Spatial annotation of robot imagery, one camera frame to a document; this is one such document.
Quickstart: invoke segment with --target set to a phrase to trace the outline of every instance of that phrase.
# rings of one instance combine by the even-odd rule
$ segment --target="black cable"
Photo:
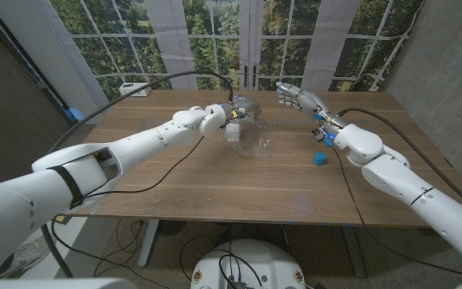
[[[456,187],[456,185],[454,185],[454,183],[452,183],[448,178],[447,176],[445,176],[443,173],[441,173],[440,169],[438,169],[432,162],[431,160],[429,160],[425,155],[424,153],[422,153],[417,147],[415,144],[413,144],[409,138],[407,138],[407,136],[405,136],[394,124],[392,124],[390,121],[388,121],[387,119],[385,119],[384,117],[376,114],[376,113],[373,113],[371,111],[368,111],[366,109],[362,109],[362,108],[346,108],[346,109],[343,109],[341,112],[338,112],[338,115],[339,116],[344,116],[347,112],[362,112],[362,113],[366,113],[370,116],[373,116],[375,118],[377,118],[378,120],[381,120],[383,123],[387,124],[390,128],[392,128],[395,132],[397,132],[397,134],[399,134],[400,137],[402,137],[409,146],[411,146],[416,153],[418,153],[418,155],[431,167],[432,170],[435,171],[435,173],[438,174],[438,176],[441,177],[442,180],[444,180],[448,186],[450,186],[461,198],[462,198],[462,191]]]
[[[53,146],[51,146],[51,148],[47,151],[47,153],[52,153],[54,152],[55,150],[57,150],[60,145],[62,145],[62,143],[77,129],[79,128],[80,126],[82,126],[83,124],[86,124],[87,121],[91,120],[92,118],[94,118],[95,116],[99,115],[101,112],[107,110],[108,108],[110,108],[111,106],[115,105],[115,104],[118,104],[120,101],[128,98],[129,96],[135,94],[136,92],[139,92],[145,88],[149,88],[153,85],[156,85],[157,83],[160,83],[162,81],[165,81],[167,79],[171,79],[171,78],[174,78],[174,77],[177,77],[177,76],[182,76],[182,75],[194,75],[194,74],[209,74],[209,75],[214,75],[220,79],[222,79],[224,81],[224,83],[228,86],[228,89],[229,89],[229,97],[228,97],[228,100],[229,101],[233,101],[233,88],[231,87],[231,83],[229,83],[229,80],[227,80],[224,76],[222,75],[219,75],[215,72],[211,72],[211,71],[185,71],[185,72],[178,72],[178,73],[174,73],[174,74],[171,74],[171,75],[167,75],[163,78],[160,78],[158,80],[155,80],[151,83],[148,83],[148,84],[145,84],[145,85],[142,85],[141,87],[139,88],[136,88],[136,89],[133,89],[132,91],[122,95],[121,97],[119,97],[118,99],[116,100],[113,100],[112,102],[108,103],[108,104],[105,104],[104,106],[102,106],[101,108],[99,108],[98,110],[96,110],[95,112],[89,114],[87,117],[85,117],[84,119],[80,120],[77,124],[75,124],[72,128],[69,128],[69,130],[67,130],[54,144]]]
[[[170,168],[170,170],[156,184],[148,187],[147,189],[139,189],[139,190],[134,190],[134,191],[126,191],[126,190],[123,190],[123,191],[107,191],[107,192],[93,193],[93,194],[89,193],[87,196],[85,196],[85,198],[100,196],[100,195],[109,194],[109,193],[143,193],[143,192],[149,191],[150,189],[154,189],[157,185],[159,185],[170,174],[170,172],[172,172],[176,168],[176,166],[178,164],[180,164],[182,161],[184,161],[187,157],[190,156],[190,154],[193,153],[194,150],[197,149],[197,146],[201,143],[201,141],[204,138],[205,137],[202,136],[201,139],[196,143],[196,145],[193,147],[193,149],[186,156],[184,156],[175,165],[173,165],[172,168]]]
[[[449,271],[449,272],[452,272],[452,273],[456,273],[456,274],[462,275],[462,272],[460,272],[460,271],[456,271],[456,270],[449,269],[449,268],[446,268],[446,267],[442,267],[442,266],[439,266],[439,265],[427,263],[427,262],[425,262],[425,261],[420,261],[420,260],[418,260],[418,259],[415,259],[415,258],[406,256],[405,254],[399,253],[399,252],[397,252],[396,250],[391,249],[389,246],[384,245],[384,243],[382,243],[380,240],[378,240],[378,239],[370,232],[370,230],[369,230],[368,227],[367,227],[367,224],[365,223],[365,221],[363,221],[363,216],[362,216],[361,213],[359,212],[358,204],[356,203],[356,200],[355,200],[355,198],[354,198],[354,195],[352,194],[351,187],[349,186],[349,181],[347,180],[347,176],[345,175],[345,170],[343,169],[342,158],[339,156],[338,152],[336,151],[336,149],[335,149],[334,147],[331,147],[331,148],[334,150],[334,153],[336,154],[336,157],[338,157],[338,161],[339,161],[339,163],[340,163],[340,169],[342,170],[343,180],[345,180],[346,187],[347,187],[348,190],[349,190],[349,194],[351,195],[352,202],[354,202],[354,207],[356,208],[356,212],[358,212],[359,219],[361,219],[361,223],[363,224],[363,226],[364,226],[365,229],[367,230],[367,233],[370,235],[370,237],[372,237],[377,243],[379,243],[381,246],[383,246],[386,250],[389,250],[391,253],[397,254],[397,255],[400,256],[400,257],[406,258],[406,259],[408,259],[408,260],[411,260],[411,261],[413,261],[413,262],[417,262],[417,263],[420,263],[420,264],[423,264],[423,265],[427,265],[427,266],[430,266],[430,267],[434,267],[434,268],[437,268],[437,269],[441,269],[441,270],[445,270],[445,271]]]
[[[185,272],[184,272],[184,268],[183,268],[183,263],[181,262],[181,255],[183,254],[183,250],[184,248],[193,240],[195,240],[196,238],[199,238],[199,237],[206,237],[211,243],[213,246],[215,246],[215,242],[206,234],[198,234],[198,235],[195,235],[193,236],[193,238],[189,239],[182,247],[181,247],[181,251],[180,251],[180,255],[179,255],[179,260],[180,260],[180,268],[181,268],[181,271],[183,272],[184,276],[186,277],[186,279],[188,279],[189,281],[192,281],[192,278],[190,278]]]
[[[131,232],[133,233],[134,238],[133,238],[132,241],[129,242],[129,244],[127,244],[126,246],[121,246],[121,245],[119,244],[119,237],[117,236],[117,231],[119,230],[120,221],[121,221],[121,220],[119,220],[119,223],[117,223],[117,227],[115,228],[115,239],[117,239],[117,246],[119,246],[120,249],[118,249],[118,250],[116,250],[116,251],[114,251],[114,252],[112,252],[112,253],[110,253],[110,254],[104,256],[104,258],[108,258],[108,257],[110,257],[110,256],[112,256],[112,255],[114,255],[114,254],[119,253],[119,252],[132,253],[132,255],[131,255],[126,261],[124,261],[124,262],[121,263],[121,264],[126,264],[126,263],[135,255],[136,251],[138,250],[138,242],[136,242],[136,240],[138,239],[138,237],[139,237],[139,235],[140,235],[140,232],[142,231],[142,227],[143,227],[143,225],[144,225],[144,221],[142,221],[142,220],[140,220],[140,221],[135,221],[135,222],[133,222],[133,223],[129,226]],[[137,223],[140,224],[140,227],[139,227],[139,229],[138,229],[138,232],[135,234],[135,231],[133,230],[133,225],[135,225],[135,224],[137,224]],[[132,251],[129,251],[129,252],[126,251],[126,248],[128,248],[129,246],[131,246],[133,243],[135,243],[135,249],[132,250]],[[95,270],[94,270],[94,277],[98,277],[99,275],[101,275],[102,273],[104,273],[104,272],[106,272],[106,271],[109,271],[109,270],[112,270],[112,269],[117,268],[117,266],[115,266],[115,267],[110,267],[110,268],[108,268],[108,269],[106,269],[106,270],[100,272],[99,274],[96,274],[97,270],[99,269],[99,266],[101,266],[101,263],[103,263],[103,260],[100,260],[100,261],[97,263],[97,266],[95,267]]]
[[[214,75],[220,79],[222,79],[224,81],[224,83],[226,84],[226,86],[228,87],[229,89],[229,97],[228,97],[228,101],[233,101],[233,87],[231,86],[231,83],[229,82],[228,79],[226,79],[224,76],[222,75],[219,75],[215,72],[212,72],[212,71],[185,71],[185,72],[178,72],[178,73],[174,73],[174,74],[171,74],[171,75],[167,75],[163,78],[160,78],[158,80],[155,80],[151,83],[148,83],[148,84],[145,84],[137,89],[133,89],[132,91],[128,92],[128,93],[125,93],[124,95],[122,95],[121,97],[119,97],[118,99],[116,100],[113,100],[112,102],[108,103],[108,104],[105,104],[103,107],[97,109],[95,112],[89,114],[87,117],[83,118],[82,120],[80,120],[77,124],[75,124],[74,126],[72,126],[71,128],[69,128],[50,148],[49,150],[47,151],[47,154],[49,153],[52,153],[54,151],[56,151],[57,149],[59,149],[60,145],[63,144],[63,142],[76,130],[78,129],[81,125],[83,124],[86,124],[89,120],[91,120],[92,118],[94,118],[95,116],[99,115],[101,112],[105,111],[106,109],[112,107],[113,105],[119,103],[120,101],[128,98],[129,96],[133,95],[134,93],[136,92],[139,92],[145,88],[149,88],[157,83],[160,83],[162,81],[165,81],[167,79],[171,79],[171,78],[174,78],[174,77],[177,77],[177,76],[182,76],[182,75],[194,75],[194,74],[209,74],[209,75]],[[52,238],[51,238],[51,235],[49,234],[49,230],[47,229],[47,226],[46,225],[43,225],[41,227],[42,229],[42,232],[43,232],[43,236],[44,238],[46,239],[46,242],[47,242],[47,246],[49,247],[51,253],[53,254],[53,256],[55,257],[55,260],[56,262],[59,264],[60,268],[62,268],[62,270],[64,271],[63,273],[65,273],[65,275],[68,277],[68,278],[72,278],[72,273],[70,272],[67,264],[65,263],[65,261],[63,260],[62,258],[62,255],[60,255],[60,253],[58,252],[58,249],[56,248],[55,244],[53,243],[52,241]]]
[[[55,224],[55,220],[51,221],[51,227],[53,226],[53,224]],[[55,257],[56,260],[62,260],[62,262],[58,262],[58,265],[60,266],[60,269],[62,270],[62,272],[65,274],[67,278],[73,278],[74,276],[72,275],[71,269],[69,269],[69,266],[63,260],[62,255],[56,249],[55,242],[53,241],[53,238],[49,234],[49,229],[47,228],[47,224],[44,224],[43,226],[41,226],[40,230],[42,231],[42,235],[44,235],[46,244],[50,248],[50,251],[53,254],[53,257]]]
[[[126,268],[126,269],[130,270],[133,274],[135,274],[137,277],[139,277],[140,279],[142,279],[142,280],[144,280],[144,281],[149,281],[149,282],[154,283],[154,284],[156,284],[156,285],[158,285],[158,286],[160,286],[160,287],[162,287],[162,288],[170,289],[169,287],[167,287],[167,286],[165,286],[165,285],[162,285],[162,284],[160,284],[160,283],[158,283],[158,282],[156,282],[156,281],[154,281],[154,280],[145,278],[144,276],[142,276],[142,275],[136,273],[132,268],[130,268],[130,267],[126,266],[126,265],[115,263],[115,262],[113,262],[113,261],[111,261],[111,260],[108,260],[107,258],[101,258],[101,257],[95,256],[95,255],[90,254],[90,253],[87,253],[87,252],[83,252],[83,251],[81,251],[81,250],[75,249],[75,248],[73,248],[73,247],[67,245],[67,244],[66,244],[61,238],[59,238],[59,236],[56,234],[56,232],[55,232],[55,223],[54,223],[54,222],[51,223],[51,232],[53,233],[53,235],[55,236],[55,238],[58,240],[58,242],[60,242],[62,245],[64,245],[64,246],[65,246],[67,249],[69,249],[69,250],[72,250],[72,251],[74,251],[74,252],[76,252],[76,253],[84,254],[85,256],[88,256],[88,257],[96,258],[96,259],[98,259],[98,260],[106,261],[106,262],[108,262],[108,263],[110,263],[110,264],[112,264],[112,265],[116,265],[116,266],[119,266],[119,267]]]
[[[132,233],[133,233],[133,236],[136,237],[136,238],[138,238],[138,237],[137,237],[137,234],[140,234],[140,231],[141,231],[142,228],[140,227],[139,232],[138,232],[137,234],[135,234],[135,231],[133,230],[133,225],[135,225],[136,223],[141,223],[141,222],[143,222],[143,221],[142,221],[142,220],[134,221],[134,222],[129,226],[130,230],[131,230]],[[126,251],[126,248],[128,248],[128,247],[131,245],[131,243],[128,244],[127,246],[122,246],[122,245],[120,245],[120,240],[119,240],[119,224],[117,224],[117,228],[115,229],[115,240],[117,241],[117,246],[118,246],[119,248],[121,248],[121,249],[123,248],[123,251],[124,251],[124,252],[126,252],[126,253],[132,253],[132,252],[133,252],[133,250],[131,250],[131,251]]]
[[[248,264],[243,258],[240,258],[238,256],[236,256],[235,254],[229,252],[228,250],[222,250],[222,249],[214,249],[214,250],[211,250],[210,252],[214,252],[214,251],[221,251],[221,252],[226,252],[228,254],[230,254],[231,256],[233,256],[234,258],[237,258],[238,260],[242,261],[253,273],[254,275],[256,276],[256,279],[257,279],[257,282],[260,284],[260,287],[263,287],[263,284],[261,283],[261,280],[260,280],[260,276],[257,274],[257,272],[253,269],[252,266],[250,266],[250,264]],[[220,258],[219,262],[218,262],[218,266],[220,267],[221,269],[221,274],[222,276],[224,277],[224,279],[228,282],[229,285],[235,287],[231,281],[229,280],[229,278],[225,275],[225,272],[224,272],[224,269],[222,268],[222,265],[221,265],[221,262],[222,262],[222,259],[227,257],[228,254],[225,254],[225,255],[222,255],[222,257]]]
[[[222,259],[227,257],[227,256],[231,257],[231,254],[223,254],[222,255],[222,257],[218,260],[218,267],[219,267],[219,269],[221,269],[222,277],[224,277],[224,279],[228,283],[228,285],[231,286],[233,289],[237,289],[237,287],[234,286],[233,282],[231,282],[231,280],[229,280],[228,276],[225,275],[224,269],[222,269]]]

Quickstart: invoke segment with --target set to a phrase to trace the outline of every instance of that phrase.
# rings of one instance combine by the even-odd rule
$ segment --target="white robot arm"
[[[461,204],[411,171],[407,159],[383,145],[379,136],[333,115],[315,94],[287,83],[277,86],[280,104],[321,116],[321,125],[314,130],[317,140],[329,145],[333,140],[338,148],[349,148],[347,159],[362,168],[371,185],[410,206],[462,255]]]
[[[244,96],[232,102],[176,112],[172,120],[121,140],[78,144],[48,154],[33,173],[0,183],[0,265],[31,233],[56,214],[74,213],[101,201],[126,172],[168,148],[191,145],[259,104]]]

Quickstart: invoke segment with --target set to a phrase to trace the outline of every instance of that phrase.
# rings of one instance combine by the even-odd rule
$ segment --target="robot finger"
[[[295,108],[295,109],[297,109],[299,111],[302,110],[302,108],[300,106],[298,106],[298,103],[296,104],[296,103],[291,102],[291,101],[279,100],[279,104]]]

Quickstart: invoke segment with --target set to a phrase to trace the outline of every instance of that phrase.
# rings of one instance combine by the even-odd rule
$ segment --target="white outlet box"
[[[141,86],[144,86],[145,84],[148,84],[148,83],[122,83],[122,85],[119,88],[120,95],[123,96],[124,94],[134,89],[137,89]],[[139,92],[132,94],[132,96],[148,96],[149,92],[151,92],[151,88],[145,88]]]

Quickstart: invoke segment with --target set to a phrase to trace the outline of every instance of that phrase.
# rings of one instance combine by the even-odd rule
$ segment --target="white plastic casing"
[[[348,124],[341,129],[334,144],[340,149],[349,147],[351,152],[347,154],[347,158],[358,166],[368,164],[383,151],[383,140],[378,135],[355,124]]]

